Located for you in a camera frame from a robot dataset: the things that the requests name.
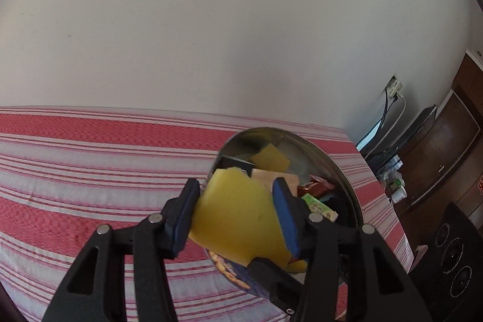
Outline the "white paper cup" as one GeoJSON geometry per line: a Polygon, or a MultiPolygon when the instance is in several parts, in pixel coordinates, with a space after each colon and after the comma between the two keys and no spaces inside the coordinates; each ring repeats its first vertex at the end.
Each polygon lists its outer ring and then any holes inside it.
{"type": "Polygon", "coordinates": [[[407,198],[407,192],[403,186],[400,186],[391,194],[392,203],[399,203],[400,201],[407,198]]]}

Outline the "small yellow sponge piece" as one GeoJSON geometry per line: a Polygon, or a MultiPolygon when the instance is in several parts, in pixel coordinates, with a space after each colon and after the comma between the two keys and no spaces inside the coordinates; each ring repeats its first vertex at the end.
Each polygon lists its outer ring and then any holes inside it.
{"type": "Polygon", "coordinates": [[[242,266],[256,257],[281,268],[291,260],[271,192],[237,167],[213,173],[197,201],[189,237],[242,266]]]}

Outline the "brown wooden cabinet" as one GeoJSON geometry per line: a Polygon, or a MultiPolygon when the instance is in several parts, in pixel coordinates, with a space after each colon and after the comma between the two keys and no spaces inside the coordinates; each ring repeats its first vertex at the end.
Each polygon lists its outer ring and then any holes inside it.
{"type": "Polygon", "coordinates": [[[406,216],[440,186],[482,134],[482,62],[466,53],[444,103],[407,142],[399,157],[407,197],[395,205],[406,216]]]}

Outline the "wall power socket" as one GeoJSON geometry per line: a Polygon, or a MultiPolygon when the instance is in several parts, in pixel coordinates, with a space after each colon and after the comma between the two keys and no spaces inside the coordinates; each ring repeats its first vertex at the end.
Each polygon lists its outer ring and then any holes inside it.
{"type": "Polygon", "coordinates": [[[393,75],[385,87],[385,92],[389,98],[393,99],[402,89],[402,87],[402,82],[397,78],[397,76],[393,75]]]}

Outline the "large yellow green sponge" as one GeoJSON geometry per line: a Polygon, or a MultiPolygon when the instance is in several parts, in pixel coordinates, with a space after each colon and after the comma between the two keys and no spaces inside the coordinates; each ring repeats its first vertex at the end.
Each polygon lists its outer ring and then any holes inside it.
{"type": "Polygon", "coordinates": [[[285,271],[290,274],[305,273],[308,268],[308,263],[305,260],[292,258],[285,267],[285,271]]]}

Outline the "blue round cookie tin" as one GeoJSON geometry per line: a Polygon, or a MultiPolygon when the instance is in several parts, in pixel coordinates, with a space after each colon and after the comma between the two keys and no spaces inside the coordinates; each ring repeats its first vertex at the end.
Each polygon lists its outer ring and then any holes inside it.
{"type": "Polygon", "coordinates": [[[273,181],[282,177],[293,194],[332,222],[349,228],[363,223],[360,203],[345,174],[319,147],[282,129],[255,127],[234,135],[219,151],[201,193],[201,204],[211,223],[222,222],[223,241],[265,241],[268,257],[285,262],[293,276],[307,270],[304,260],[291,258],[283,248],[282,232],[275,227],[275,209],[268,196],[240,194],[227,176],[231,173],[258,190],[271,193],[273,181]]]}

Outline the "red striped tablecloth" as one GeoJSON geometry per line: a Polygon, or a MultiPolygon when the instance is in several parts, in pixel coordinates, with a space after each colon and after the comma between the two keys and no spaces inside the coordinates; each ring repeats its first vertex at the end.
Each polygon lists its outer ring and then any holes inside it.
{"type": "Polygon", "coordinates": [[[204,180],[234,134],[276,127],[313,142],[342,169],[363,219],[402,266],[414,254],[382,187],[339,129],[271,119],[148,110],[4,107],[1,110],[1,282],[39,321],[92,232],[134,225],[204,180]]]}

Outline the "black box with badge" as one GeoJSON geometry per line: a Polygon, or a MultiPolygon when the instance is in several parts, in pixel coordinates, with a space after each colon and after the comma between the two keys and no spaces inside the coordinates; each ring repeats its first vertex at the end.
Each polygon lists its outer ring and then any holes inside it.
{"type": "Polygon", "coordinates": [[[231,167],[239,168],[245,172],[248,177],[251,177],[252,171],[254,170],[254,164],[251,162],[227,155],[221,155],[215,164],[215,169],[229,169],[231,167]]]}

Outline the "black induction cooktop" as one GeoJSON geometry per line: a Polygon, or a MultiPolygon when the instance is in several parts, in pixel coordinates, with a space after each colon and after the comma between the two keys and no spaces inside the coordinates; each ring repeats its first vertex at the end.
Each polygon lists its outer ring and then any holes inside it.
{"type": "Polygon", "coordinates": [[[482,320],[482,236],[453,203],[409,272],[433,321],[482,320]]]}

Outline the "green tissue pack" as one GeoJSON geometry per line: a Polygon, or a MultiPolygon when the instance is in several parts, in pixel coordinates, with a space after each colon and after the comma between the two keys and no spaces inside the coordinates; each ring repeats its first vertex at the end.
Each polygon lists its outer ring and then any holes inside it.
{"type": "Polygon", "coordinates": [[[335,222],[337,220],[337,212],[330,209],[326,204],[322,203],[311,194],[305,194],[301,197],[301,199],[305,201],[312,213],[320,214],[324,218],[327,218],[330,222],[335,222]]]}

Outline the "dark red snack packet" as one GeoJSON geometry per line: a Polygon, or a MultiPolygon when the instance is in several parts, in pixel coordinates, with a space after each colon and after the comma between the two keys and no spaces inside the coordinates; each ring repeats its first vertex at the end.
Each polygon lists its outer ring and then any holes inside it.
{"type": "Polygon", "coordinates": [[[320,198],[324,193],[334,189],[336,189],[336,186],[330,181],[311,175],[308,183],[297,186],[297,196],[301,198],[305,194],[311,194],[315,198],[320,198]]]}

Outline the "beige snack packet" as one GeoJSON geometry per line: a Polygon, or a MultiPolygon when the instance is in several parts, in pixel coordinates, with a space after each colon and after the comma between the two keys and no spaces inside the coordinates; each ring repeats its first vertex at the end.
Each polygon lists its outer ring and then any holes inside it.
{"type": "Polygon", "coordinates": [[[257,180],[267,187],[268,190],[273,189],[273,182],[277,178],[283,178],[292,195],[297,196],[297,188],[300,185],[299,177],[295,174],[285,172],[274,172],[254,168],[251,172],[251,178],[257,180]]]}

